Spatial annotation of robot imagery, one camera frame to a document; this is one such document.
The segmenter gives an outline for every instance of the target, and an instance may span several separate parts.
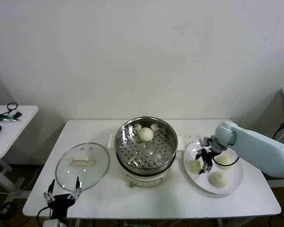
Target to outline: floor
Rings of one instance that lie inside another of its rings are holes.
[[[16,179],[20,176],[24,176],[26,178],[26,181],[24,182],[24,185],[29,183],[29,181],[32,179],[33,175],[35,174],[35,171],[37,170],[38,166],[12,166],[13,171],[11,173],[7,173],[6,176],[13,182],[16,181]],[[27,187],[27,190],[31,190],[36,180],[34,180],[29,187]],[[273,189],[273,192],[278,199],[280,205],[284,209],[284,188],[275,188]],[[5,195],[0,194],[0,205],[4,202]],[[11,217],[10,220],[6,220],[5,224],[1,223],[0,221],[0,227],[18,227],[23,222],[27,221],[23,227],[37,227],[37,221],[36,218],[30,218],[28,219],[26,216],[22,214],[22,206],[25,203],[25,200],[15,200],[16,205],[19,207],[16,210],[16,213]],[[245,225],[245,227],[268,227],[269,217],[259,217],[248,224]],[[156,227],[159,223],[161,223],[163,220],[130,220],[128,221],[129,224],[148,224],[151,227]],[[168,220],[165,221],[160,225],[160,227],[170,227],[173,223],[175,223],[177,220]],[[224,219],[223,223],[229,223],[231,220]],[[121,227],[124,220],[82,220],[80,223],[80,227]],[[75,223],[75,220],[69,221],[69,226],[73,227]],[[215,219],[199,219],[199,220],[182,220],[178,223],[175,223],[173,227],[217,227],[217,220]],[[271,218],[271,227],[284,227],[284,219],[278,216],[275,216]]]

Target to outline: white table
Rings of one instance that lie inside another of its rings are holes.
[[[210,136],[218,120],[166,120],[178,136]],[[72,120],[61,132],[27,202],[23,213],[36,216],[47,206],[43,193],[55,178],[61,156],[70,148],[86,142],[107,146],[111,134],[126,120]],[[68,218],[113,219],[193,219],[233,218],[275,215],[280,205],[260,170],[243,159],[244,177],[240,187],[229,195],[216,195],[198,187],[183,167],[183,152],[177,152],[170,177],[151,188],[130,188],[120,173],[115,151],[109,149],[110,166],[94,187],[83,191],[76,204],[69,208]],[[55,184],[53,194],[68,193]]]
[[[0,105],[0,114],[8,111],[6,105]],[[0,166],[3,168],[0,172],[0,185],[4,187],[9,192],[15,192],[20,189],[20,186],[24,182],[24,178],[20,177],[16,183],[12,183],[6,176],[6,172],[11,172],[12,168],[2,159],[8,152],[9,148],[13,145],[16,139],[19,137],[21,132],[26,128],[29,122],[33,119],[35,114],[38,112],[37,106],[20,105],[17,111],[22,113],[19,117],[18,122],[3,123],[0,122],[2,126],[0,132]],[[15,193],[9,195],[5,202],[13,201],[14,198],[27,198],[29,191],[22,191],[20,193]]]

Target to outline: table leg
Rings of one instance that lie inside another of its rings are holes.
[[[13,170],[13,168],[10,167],[10,165],[6,161],[4,161],[3,159],[0,159],[0,166],[3,169],[6,169],[9,173]]]
[[[15,185],[14,183],[12,183],[12,181],[10,181],[5,175],[3,175],[0,172],[0,185],[5,188],[6,190],[8,190],[9,192],[14,192],[19,190],[20,188]]]
[[[217,219],[217,221],[218,221],[218,227],[224,227],[224,225],[223,225],[223,222],[222,222],[222,219],[221,219],[221,218]]]
[[[8,190],[8,192],[11,192],[5,199],[4,203],[6,202],[12,202],[14,199],[27,199],[30,191],[19,191],[21,185],[23,184],[25,178],[19,177],[16,181],[16,183],[12,183],[4,174],[6,173],[7,169],[3,169],[2,173],[0,172],[0,185]]]
[[[81,219],[77,219],[77,220],[76,220],[75,227],[80,227],[80,222],[81,222]]]

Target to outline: steamed bun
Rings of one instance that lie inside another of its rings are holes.
[[[151,125],[151,130],[156,131],[159,128],[157,123]]]
[[[203,160],[200,158],[198,160],[192,160],[189,164],[189,168],[194,174],[199,174],[200,170],[203,168]]]
[[[228,184],[228,177],[225,173],[217,171],[210,175],[210,182],[218,188],[224,188]]]
[[[133,125],[134,128],[136,128],[137,130],[140,130],[142,128],[142,126],[139,123],[136,123]]]
[[[144,127],[139,132],[139,138],[142,141],[148,142],[152,139],[152,137],[153,137],[153,132],[150,128]]]
[[[230,157],[229,155],[218,156],[216,161],[217,163],[222,164],[222,165],[229,165],[234,162],[233,158]],[[232,166],[220,166],[220,165],[218,165],[218,167],[222,169],[226,169],[226,170],[232,168]]]

